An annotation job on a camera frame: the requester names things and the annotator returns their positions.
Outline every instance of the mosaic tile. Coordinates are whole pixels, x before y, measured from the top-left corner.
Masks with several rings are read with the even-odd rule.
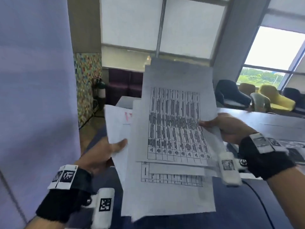
[[[92,115],[92,79],[102,76],[100,53],[75,53],[74,69],[77,86],[78,125],[82,126]]]

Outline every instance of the table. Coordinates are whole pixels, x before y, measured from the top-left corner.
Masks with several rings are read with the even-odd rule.
[[[119,101],[120,107],[132,108],[133,99]],[[269,115],[264,113],[247,113],[242,110],[219,108],[219,112],[228,112],[241,118],[256,130],[265,134],[276,134],[279,139],[294,139],[305,141],[305,128],[301,118]],[[106,135],[105,127],[100,129],[88,148],[94,146],[97,141]],[[260,195],[269,216],[278,229],[292,229],[292,226],[277,202],[269,186],[262,180],[246,180]],[[114,210],[111,228],[271,228],[263,208],[255,194],[246,185],[238,188],[226,187],[220,178],[213,177],[214,197],[216,212],[199,213],[189,215],[151,216],[144,217],[135,223],[131,223],[130,217],[120,216],[123,190],[120,185],[115,168],[109,168],[105,173],[94,178],[93,188],[112,187],[115,189]],[[92,210],[86,209],[76,213],[69,221],[73,228],[89,228]]]

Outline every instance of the bright sky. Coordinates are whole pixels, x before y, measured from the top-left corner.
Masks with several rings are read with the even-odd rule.
[[[288,70],[305,34],[261,26],[245,64]]]

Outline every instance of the floor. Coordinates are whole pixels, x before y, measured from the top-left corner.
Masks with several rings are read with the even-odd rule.
[[[104,116],[104,111],[100,110],[95,113],[95,116]],[[79,138],[81,144],[81,154],[86,150],[90,141],[93,139],[97,130],[103,127],[105,124],[105,118],[92,117],[80,130]]]

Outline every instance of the stack of papers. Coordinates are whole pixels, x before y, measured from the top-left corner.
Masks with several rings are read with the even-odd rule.
[[[112,159],[124,194],[122,216],[215,211],[212,176],[225,150],[218,128],[199,120],[217,116],[212,68],[152,59],[142,99],[133,109],[105,106],[110,143],[128,139]]]

